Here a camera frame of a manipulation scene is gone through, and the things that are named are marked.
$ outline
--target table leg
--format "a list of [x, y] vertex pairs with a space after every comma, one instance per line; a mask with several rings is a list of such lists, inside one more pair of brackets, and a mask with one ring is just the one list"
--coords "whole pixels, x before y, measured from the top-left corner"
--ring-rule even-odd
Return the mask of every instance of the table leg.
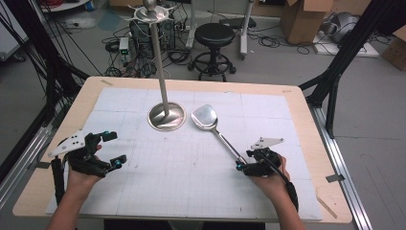
[[244, 27], [241, 31], [241, 41], [240, 41], [240, 53], [241, 59], [245, 59], [247, 56], [247, 30], [248, 30], [248, 22], [250, 21], [251, 17], [251, 10], [254, 5], [254, 0], [248, 1], [247, 11], [245, 13], [245, 20], [244, 20]]

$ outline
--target round metal base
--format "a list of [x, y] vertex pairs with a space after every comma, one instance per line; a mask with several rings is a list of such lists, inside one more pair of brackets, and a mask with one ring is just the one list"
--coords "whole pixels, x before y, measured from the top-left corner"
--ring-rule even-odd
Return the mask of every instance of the round metal base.
[[173, 131], [186, 121], [185, 109], [177, 103], [168, 103], [169, 114], [165, 115], [164, 105], [158, 103], [148, 114], [149, 124], [159, 131]]

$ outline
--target white device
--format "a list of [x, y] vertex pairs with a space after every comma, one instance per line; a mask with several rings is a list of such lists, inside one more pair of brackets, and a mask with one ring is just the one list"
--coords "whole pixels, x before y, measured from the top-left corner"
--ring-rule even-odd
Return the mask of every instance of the white device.
[[83, 130], [77, 131], [75, 134], [68, 137], [65, 141], [60, 143], [59, 146], [56, 147], [53, 151], [48, 153], [48, 156], [56, 156], [62, 153], [71, 151], [71, 150], [78, 150], [85, 146], [84, 141], [84, 134]]
[[128, 37], [120, 38], [120, 55], [122, 56], [122, 61], [124, 63], [129, 63], [131, 61], [131, 54], [128, 48], [129, 40]]
[[264, 149], [268, 148], [271, 146], [275, 146], [279, 143], [283, 142], [283, 138], [259, 138], [259, 140], [251, 146], [251, 150], [259, 150], [259, 149]]

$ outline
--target stool seat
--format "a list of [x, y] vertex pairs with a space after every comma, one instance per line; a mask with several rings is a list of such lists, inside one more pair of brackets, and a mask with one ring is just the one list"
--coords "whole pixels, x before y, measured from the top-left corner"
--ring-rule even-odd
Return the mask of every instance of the stool seat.
[[229, 45], [236, 37], [234, 31], [220, 23], [208, 23], [198, 27], [194, 39], [209, 48], [220, 48]]

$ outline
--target black device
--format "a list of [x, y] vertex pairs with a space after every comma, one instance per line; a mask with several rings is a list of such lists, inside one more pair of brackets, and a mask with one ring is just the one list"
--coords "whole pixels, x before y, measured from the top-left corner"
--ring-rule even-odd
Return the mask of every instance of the black device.
[[153, 58], [152, 39], [149, 25], [142, 21], [132, 20], [129, 23], [137, 58]]
[[[241, 29], [242, 27], [244, 27], [244, 17], [241, 18], [231, 18], [231, 19], [221, 19], [218, 22], [231, 27], [231, 29]], [[254, 19], [252, 19], [250, 17], [249, 21], [248, 21], [248, 28], [253, 28], [257, 26], [257, 22], [254, 21]]]
[[95, 156], [98, 144], [101, 140], [108, 142], [116, 138], [116, 132], [106, 131], [98, 134], [89, 133], [84, 137], [85, 145], [82, 148], [67, 152], [63, 157], [63, 161], [57, 156], [51, 161], [57, 204], [62, 200], [65, 193], [63, 173], [66, 161], [69, 161], [69, 164], [74, 171], [93, 174], [99, 177], [105, 177], [108, 173], [122, 167], [123, 163], [126, 162], [125, 155], [111, 159], [110, 163], [103, 162]]
[[[138, 58], [153, 58], [153, 46], [149, 25], [145, 22], [133, 20], [129, 29], [135, 44]], [[166, 20], [158, 24], [158, 36], [161, 50], [175, 49], [175, 30], [173, 20]]]
[[295, 186], [279, 169], [282, 163], [280, 155], [269, 148], [247, 150], [247, 154], [249, 157], [254, 157], [257, 162], [243, 164], [240, 161], [236, 161], [237, 170], [249, 176], [267, 176], [277, 173], [286, 183], [286, 190], [290, 200], [292, 200], [296, 210], [299, 211], [299, 200]]

